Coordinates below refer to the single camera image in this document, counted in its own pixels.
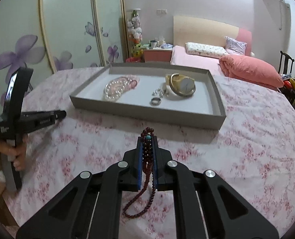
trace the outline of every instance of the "sliding wardrobe door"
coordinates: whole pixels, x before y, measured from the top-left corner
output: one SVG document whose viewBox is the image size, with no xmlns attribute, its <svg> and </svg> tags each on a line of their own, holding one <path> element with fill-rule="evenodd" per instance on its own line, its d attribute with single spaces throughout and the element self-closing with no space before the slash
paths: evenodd
<svg viewBox="0 0 295 239">
<path fill-rule="evenodd" d="M 91 0 L 42 0 L 44 31 L 57 71 L 101 65 Z"/>
<path fill-rule="evenodd" d="M 94 0 L 105 63 L 123 62 L 126 56 L 122 0 Z"/>
<path fill-rule="evenodd" d="M 52 74 L 38 16 L 38 0 L 0 0 L 0 114 L 10 76 L 33 68 L 31 88 Z"/>
</svg>

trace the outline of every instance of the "nightstand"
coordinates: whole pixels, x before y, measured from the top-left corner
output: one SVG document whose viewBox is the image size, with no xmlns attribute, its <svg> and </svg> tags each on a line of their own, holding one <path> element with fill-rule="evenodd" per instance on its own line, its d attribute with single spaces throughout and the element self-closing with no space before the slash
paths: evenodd
<svg viewBox="0 0 295 239">
<path fill-rule="evenodd" d="M 158 61 L 158 62 L 170 62 L 172 56 L 172 49 L 163 48 L 151 48 L 144 50 L 145 62 Z"/>
</svg>

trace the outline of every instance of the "jewelry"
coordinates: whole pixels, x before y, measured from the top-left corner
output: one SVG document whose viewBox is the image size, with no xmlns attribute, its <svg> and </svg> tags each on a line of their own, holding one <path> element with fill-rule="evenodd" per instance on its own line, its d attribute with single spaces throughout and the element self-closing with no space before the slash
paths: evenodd
<svg viewBox="0 0 295 239">
<path fill-rule="evenodd" d="M 153 106 L 158 106 L 158 105 L 161 104 L 161 102 L 162 102 L 162 100 L 159 97 L 154 97 L 154 98 L 151 99 L 151 104 Z"/>
<path fill-rule="evenodd" d="M 159 93 L 160 98 L 163 98 L 164 95 L 165 95 L 165 96 L 169 95 L 169 92 L 166 90 L 166 88 L 165 88 L 165 89 L 160 89 L 160 88 L 156 89 L 156 90 L 152 93 L 152 96 L 157 96 L 157 93 Z"/>
<path fill-rule="evenodd" d="M 143 148 L 143 161 L 142 161 L 142 171 L 145 173 L 145 182 L 143 185 L 142 190 L 133 198 L 131 199 L 126 206 L 123 208 L 123 214 L 127 218 L 137 218 L 145 214 L 150 206 L 152 205 L 154 195 L 155 195 L 155 185 L 154 185 L 154 177 L 153 177 L 153 143 L 152 139 L 154 137 L 154 129 L 147 127 L 141 133 L 141 145 Z M 148 188 L 148 183 L 150 181 L 150 175 L 152 174 L 152 193 L 150 195 L 150 199 L 145 206 L 145 208 L 135 215 L 129 215 L 126 213 L 128 208 L 136 201 L 138 198 L 146 191 Z"/>
<path fill-rule="evenodd" d="M 196 91 L 195 80 L 193 78 L 178 73 L 172 74 L 170 78 L 168 76 L 165 79 L 169 81 L 169 86 L 175 94 L 182 97 L 193 96 Z"/>
<path fill-rule="evenodd" d="M 121 76 L 110 81 L 103 90 L 103 96 L 106 101 L 114 102 L 128 90 L 134 89 L 139 82 L 139 77 L 134 75 Z"/>
</svg>

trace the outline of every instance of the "wooden headboard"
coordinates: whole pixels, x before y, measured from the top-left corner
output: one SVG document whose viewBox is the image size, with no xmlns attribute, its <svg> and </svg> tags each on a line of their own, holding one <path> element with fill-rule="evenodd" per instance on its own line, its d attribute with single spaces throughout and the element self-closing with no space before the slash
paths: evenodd
<svg viewBox="0 0 295 239">
<path fill-rule="evenodd" d="M 187 42 L 195 42 L 213 46 L 225 47 L 225 37 L 231 37 L 247 43 L 245 55 L 250 56 L 251 32 L 226 23 L 216 21 L 174 16 L 174 46 L 185 47 Z"/>
</svg>

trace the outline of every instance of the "red bead necklace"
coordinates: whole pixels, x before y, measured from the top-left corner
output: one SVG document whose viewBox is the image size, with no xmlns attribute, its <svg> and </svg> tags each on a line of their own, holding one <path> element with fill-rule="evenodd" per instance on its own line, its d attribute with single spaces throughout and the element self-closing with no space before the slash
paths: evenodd
<svg viewBox="0 0 295 239">
<path fill-rule="evenodd" d="M 143 164 L 142 164 L 142 171 L 145 173 L 145 182 L 143 185 L 142 190 L 133 198 L 131 199 L 126 206 L 123 208 L 123 214 L 127 218 L 137 218 L 145 214 L 150 206 L 152 205 L 154 195 L 155 195 L 155 186 L 154 186 L 154 179 L 153 179 L 153 146 L 152 146 L 152 137 L 154 136 L 153 134 L 154 129 L 147 127 L 144 129 L 141 133 L 141 141 L 143 143 Z M 128 208 L 146 191 L 148 188 L 148 183 L 150 181 L 150 175 L 152 174 L 152 194 L 150 196 L 150 199 L 145 206 L 145 208 L 140 212 L 135 215 L 129 215 L 126 213 Z"/>
</svg>

